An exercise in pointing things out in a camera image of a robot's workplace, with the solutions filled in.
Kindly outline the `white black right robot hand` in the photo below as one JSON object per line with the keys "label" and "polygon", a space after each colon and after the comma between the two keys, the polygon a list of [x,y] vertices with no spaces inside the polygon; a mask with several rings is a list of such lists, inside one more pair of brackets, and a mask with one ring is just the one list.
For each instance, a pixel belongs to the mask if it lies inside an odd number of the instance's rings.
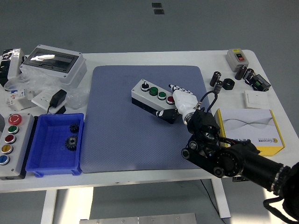
{"label": "white black right robot hand", "polygon": [[188,120],[195,113],[195,106],[198,103],[197,97],[190,91],[177,85],[170,84],[172,96],[175,103],[175,109],[157,111],[156,116],[164,120],[175,121],[179,115],[182,115],[182,121],[187,125]]}

